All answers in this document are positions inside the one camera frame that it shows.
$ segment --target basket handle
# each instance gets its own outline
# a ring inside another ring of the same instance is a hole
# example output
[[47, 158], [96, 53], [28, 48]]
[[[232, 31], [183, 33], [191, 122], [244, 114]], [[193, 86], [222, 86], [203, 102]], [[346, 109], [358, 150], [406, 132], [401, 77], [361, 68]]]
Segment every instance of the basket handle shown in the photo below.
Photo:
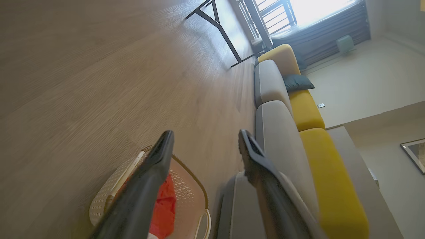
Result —
[[204, 234], [204, 239], [207, 239], [208, 236], [210, 235], [210, 230], [211, 230], [211, 216], [210, 213], [208, 212], [208, 209], [205, 209], [205, 212], [201, 215], [201, 217], [199, 218], [198, 221], [198, 226], [196, 228], [196, 233], [195, 233], [195, 237], [194, 239], [198, 238], [198, 230], [199, 230], [199, 226], [201, 225], [201, 220], [202, 217], [206, 215], [207, 216], [207, 229], [205, 230], [205, 234]]

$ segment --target red cloth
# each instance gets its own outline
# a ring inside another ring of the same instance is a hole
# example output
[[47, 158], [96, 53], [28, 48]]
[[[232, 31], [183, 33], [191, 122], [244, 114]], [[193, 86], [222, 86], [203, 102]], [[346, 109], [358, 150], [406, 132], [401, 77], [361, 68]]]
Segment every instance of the red cloth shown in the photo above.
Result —
[[[116, 193], [117, 196], [121, 193], [122, 189], [127, 186], [129, 178], [130, 177], [128, 177], [119, 188]], [[158, 239], [164, 239], [174, 231], [176, 201], [173, 180], [171, 179], [171, 174], [168, 174], [165, 182], [159, 187], [149, 228], [149, 233], [155, 235]]]

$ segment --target sheer curtain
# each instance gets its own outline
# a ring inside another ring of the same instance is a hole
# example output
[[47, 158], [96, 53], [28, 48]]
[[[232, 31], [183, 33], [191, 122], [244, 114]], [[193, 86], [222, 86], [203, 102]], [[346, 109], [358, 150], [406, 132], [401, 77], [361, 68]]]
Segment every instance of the sheer curtain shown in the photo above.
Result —
[[[299, 30], [308, 28], [350, 8], [359, 1], [363, 0], [290, 0], [292, 10], [297, 19], [297, 25], [276, 32], [271, 35], [271, 38], [272, 40], [278, 40], [283, 37], [288, 37]], [[252, 44], [258, 45], [262, 41], [261, 38], [257, 38], [252, 41]]]

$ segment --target artwork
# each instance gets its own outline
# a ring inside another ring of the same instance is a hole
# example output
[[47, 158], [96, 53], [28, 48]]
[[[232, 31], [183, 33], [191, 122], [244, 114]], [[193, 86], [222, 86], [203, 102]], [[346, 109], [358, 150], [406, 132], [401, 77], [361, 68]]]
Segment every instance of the artwork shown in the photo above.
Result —
[[425, 139], [400, 144], [416, 167], [425, 175]]

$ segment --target basket rim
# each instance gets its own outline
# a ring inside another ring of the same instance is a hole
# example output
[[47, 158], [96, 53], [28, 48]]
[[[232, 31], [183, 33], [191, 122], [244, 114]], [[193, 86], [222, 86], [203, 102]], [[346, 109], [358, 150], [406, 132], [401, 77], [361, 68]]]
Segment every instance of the basket rim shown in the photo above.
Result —
[[[147, 146], [142, 149], [143, 152], [147, 153], [149, 150], [153, 148], [153, 145]], [[202, 192], [204, 193], [204, 199], [205, 199], [205, 209], [208, 210], [208, 195], [205, 191], [204, 186], [202, 185], [201, 181], [195, 176], [195, 174], [190, 170], [174, 153], [172, 154], [172, 159], [174, 159], [182, 168], [184, 168], [189, 175], [195, 180], [195, 182], [198, 184], [198, 186], [201, 188]]]

